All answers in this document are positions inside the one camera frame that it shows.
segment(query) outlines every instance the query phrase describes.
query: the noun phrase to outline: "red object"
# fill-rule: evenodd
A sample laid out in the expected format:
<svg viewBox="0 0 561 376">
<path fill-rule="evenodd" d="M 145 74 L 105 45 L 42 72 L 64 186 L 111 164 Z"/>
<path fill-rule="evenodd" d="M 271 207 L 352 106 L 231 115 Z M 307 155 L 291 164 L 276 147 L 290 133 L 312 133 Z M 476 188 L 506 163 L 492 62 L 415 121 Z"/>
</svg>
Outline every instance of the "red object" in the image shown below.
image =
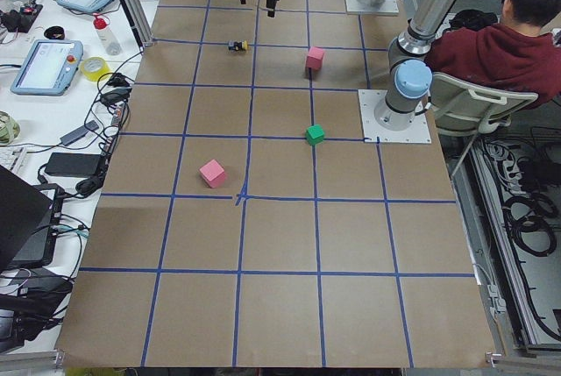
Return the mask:
<svg viewBox="0 0 561 376">
<path fill-rule="evenodd" d="M 528 37 L 501 24 L 478 32 L 462 28 L 432 44 L 425 63 L 433 72 L 508 91 L 534 92 L 534 109 L 561 91 L 561 48 L 551 34 Z"/>
<path fill-rule="evenodd" d="M 94 14 L 94 18 L 94 27 L 96 30 L 102 30 L 108 25 L 107 21 L 101 18 L 99 14 Z"/>
<path fill-rule="evenodd" d="M 216 160 L 209 161 L 199 169 L 199 172 L 211 188 L 218 188 L 226 181 L 226 172 Z"/>
<path fill-rule="evenodd" d="M 318 70 L 322 67 L 323 56 L 325 51 L 319 47 L 312 46 L 308 50 L 308 56 L 306 56 L 306 67 L 311 67 L 312 69 Z"/>
</svg>

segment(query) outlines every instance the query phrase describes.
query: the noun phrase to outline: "metal plate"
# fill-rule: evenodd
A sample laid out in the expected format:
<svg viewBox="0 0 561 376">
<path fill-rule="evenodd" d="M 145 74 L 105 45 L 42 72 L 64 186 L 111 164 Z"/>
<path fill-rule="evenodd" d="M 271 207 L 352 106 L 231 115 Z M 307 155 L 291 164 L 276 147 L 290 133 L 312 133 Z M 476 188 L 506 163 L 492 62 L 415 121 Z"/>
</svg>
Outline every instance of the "metal plate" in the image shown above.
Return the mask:
<svg viewBox="0 0 561 376">
<path fill-rule="evenodd" d="M 361 4 L 357 0 L 344 0 L 347 14 L 376 14 L 385 16 L 397 16 L 400 9 L 396 0 L 385 0 L 378 6 Z"/>
<path fill-rule="evenodd" d="M 404 131 L 391 131 L 374 118 L 374 108 L 386 96 L 384 89 L 360 89 L 360 116 L 365 142 L 397 142 L 403 144 L 430 144 L 429 126 L 424 115 L 415 116 L 413 123 Z"/>
</svg>

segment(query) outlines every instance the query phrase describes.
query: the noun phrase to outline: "chair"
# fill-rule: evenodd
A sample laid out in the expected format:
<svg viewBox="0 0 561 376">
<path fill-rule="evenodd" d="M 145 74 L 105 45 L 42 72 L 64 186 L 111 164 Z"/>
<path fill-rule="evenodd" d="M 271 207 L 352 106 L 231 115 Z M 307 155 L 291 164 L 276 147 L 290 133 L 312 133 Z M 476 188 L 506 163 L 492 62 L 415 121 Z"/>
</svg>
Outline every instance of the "chair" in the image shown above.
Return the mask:
<svg viewBox="0 0 561 376">
<path fill-rule="evenodd" d="M 438 133 L 452 137 L 472 136 L 452 170 L 451 178 L 481 133 L 509 126 L 511 113 L 537 99 L 536 93 L 490 89 L 442 72 L 435 72 L 432 77 L 430 98 Z"/>
</svg>

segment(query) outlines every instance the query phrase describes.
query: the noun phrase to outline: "yellow tape roll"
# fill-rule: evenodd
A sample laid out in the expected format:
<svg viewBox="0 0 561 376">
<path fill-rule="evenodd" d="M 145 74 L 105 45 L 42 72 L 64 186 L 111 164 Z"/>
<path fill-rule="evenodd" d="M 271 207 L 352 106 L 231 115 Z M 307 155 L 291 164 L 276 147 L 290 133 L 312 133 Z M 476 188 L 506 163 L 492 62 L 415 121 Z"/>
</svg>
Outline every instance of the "yellow tape roll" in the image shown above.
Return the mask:
<svg viewBox="0 0 561 376">
<path fill-rule="evenodd" d="M 88 78 L 89 81 L 97 82 L 102 76 L 104 79 L 109 78 L 109 65 L 104 58 L 87 58 L 80 64 L 80 70 Z"/>
</svg>

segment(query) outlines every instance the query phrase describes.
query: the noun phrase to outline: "pink cube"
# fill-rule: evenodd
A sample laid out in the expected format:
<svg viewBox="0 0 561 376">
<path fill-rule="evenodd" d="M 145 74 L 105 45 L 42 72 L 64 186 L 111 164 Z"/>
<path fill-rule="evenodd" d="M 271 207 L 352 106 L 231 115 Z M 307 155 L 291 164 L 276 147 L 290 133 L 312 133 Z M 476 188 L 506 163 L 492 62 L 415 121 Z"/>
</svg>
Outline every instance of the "pink cube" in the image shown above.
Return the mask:
<svg viewBox="0 0 561 376">
<path fill-rule="evenodd" d="M 211 188 L 218 188 L 226 181 L 226 171 L 216 160 L 211 160 L 199 168 L 199 172 Z"/>
<path fill-rule="evenodd" d="M 306 57 L 306 67 L 311 67 L 312 69 L 318 70 L 322 67 L 323 56 L 325 51 L 319 47 L 312 46 L 308 50 L 308 56 Z"/>
</svg>

